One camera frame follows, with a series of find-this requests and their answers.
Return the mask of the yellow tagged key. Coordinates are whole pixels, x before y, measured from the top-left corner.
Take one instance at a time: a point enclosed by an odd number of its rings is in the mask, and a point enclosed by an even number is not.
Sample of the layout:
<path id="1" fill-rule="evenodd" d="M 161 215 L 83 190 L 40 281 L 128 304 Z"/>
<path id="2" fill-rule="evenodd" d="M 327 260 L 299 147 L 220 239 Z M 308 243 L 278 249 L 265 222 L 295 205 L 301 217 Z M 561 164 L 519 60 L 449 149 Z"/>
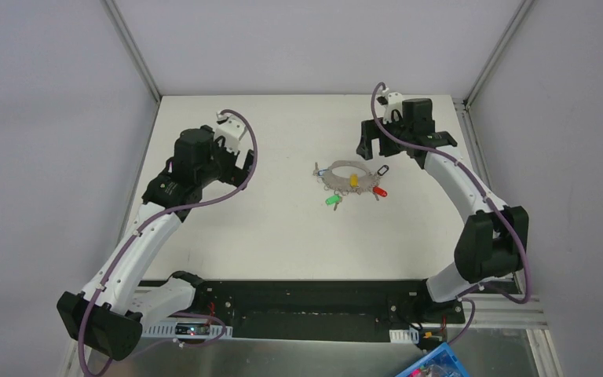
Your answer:
<path id="1" fill-rule="evenodd" d="M 351 174 L 349 177 L 349 186 L 353 189 L 356 189 L 359 187 L 359 181 L 358 181 L 359 177 L 357 174 Z"/>

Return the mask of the red tagged key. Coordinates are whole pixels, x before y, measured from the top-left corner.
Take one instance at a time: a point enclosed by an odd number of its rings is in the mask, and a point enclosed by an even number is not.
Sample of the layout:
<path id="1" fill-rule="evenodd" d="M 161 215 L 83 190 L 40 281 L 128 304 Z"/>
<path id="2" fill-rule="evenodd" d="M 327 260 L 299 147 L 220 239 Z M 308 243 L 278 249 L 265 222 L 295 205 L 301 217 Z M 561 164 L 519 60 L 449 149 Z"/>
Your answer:
<path id="1" fill-rule="evenodd" d="M 371 191 L 373 192 L 376 200 L 380 200 L 381 198 L 386 198 L 388 196 L 388 192 L 379 186 L 374 186 Z"/>

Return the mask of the green tagged key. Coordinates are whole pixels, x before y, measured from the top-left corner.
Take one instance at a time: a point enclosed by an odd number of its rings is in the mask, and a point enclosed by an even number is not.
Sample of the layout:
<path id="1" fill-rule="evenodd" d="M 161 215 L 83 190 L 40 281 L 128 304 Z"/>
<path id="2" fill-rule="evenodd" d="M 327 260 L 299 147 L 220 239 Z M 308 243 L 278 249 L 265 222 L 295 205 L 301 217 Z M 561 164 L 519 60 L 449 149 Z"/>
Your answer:
<path id="1" fill-rule="evenodd" d="M 342 202 L 342 196 L 339 194 L 334 194 L 325 200 L 325 204 L 328 207 L 331 207 L 333 210 L 338 209 L 338 205 Z"/>

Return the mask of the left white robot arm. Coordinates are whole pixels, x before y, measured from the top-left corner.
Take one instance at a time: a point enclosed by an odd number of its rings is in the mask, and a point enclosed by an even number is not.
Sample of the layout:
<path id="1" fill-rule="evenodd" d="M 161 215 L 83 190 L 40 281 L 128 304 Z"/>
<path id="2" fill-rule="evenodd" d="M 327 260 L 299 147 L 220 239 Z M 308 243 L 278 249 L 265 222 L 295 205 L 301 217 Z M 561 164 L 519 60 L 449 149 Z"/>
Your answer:
<path id="1" fill-rule="evenodd" d="M 109 259 L 80 292 L 64 292 L 57 301 L 60 318 L 80 347 L 121 361 L 156 322 L 179 311 L 193 318 L 206 312 L 208 297 L 196 289 L 201 279 L 183 271 L 140 298 L 133 294 L 190 210 L 212 204 L 203 200 L 209 184 L 219 181 L 236 191 L 245 189 L 256 166 L 257 150 L 248 151 L 242 167 L 236 162 L 240 142 L 253 133 L 250 126 L 232 120 L 215 128 L 181 132 L 173 155 L 149 182 L 128 232 Z"/>

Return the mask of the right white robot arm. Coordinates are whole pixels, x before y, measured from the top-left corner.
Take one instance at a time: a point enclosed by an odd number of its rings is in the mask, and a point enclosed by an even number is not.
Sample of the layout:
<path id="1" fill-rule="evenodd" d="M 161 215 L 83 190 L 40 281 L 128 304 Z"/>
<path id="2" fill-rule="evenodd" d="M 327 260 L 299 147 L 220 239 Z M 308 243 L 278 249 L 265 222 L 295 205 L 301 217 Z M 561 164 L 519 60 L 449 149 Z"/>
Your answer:
<path id="1" fill-rule="evenodd" d="M 384 113 L 362 122 L 357 154 L 372 159 L 374 141 L 379 143 L 380 156 L 406 153 L 440 185 L 464 221 L 452 262 L 426 279 L 414 301 L 418 318 L 435 321 L 444 314 L 445 302 L 516 272 L 524 274 L 523 296 L 505 296 L 517 304 L 528 302 L 532 293 L 526 251 L 528 212 L 488 190 L 464 163 L 453 136 L 436 129 L 431 99 L 405 100 L 398 93 L 376 92 L 371 106 L 376 105 L 381 105 Z"/>

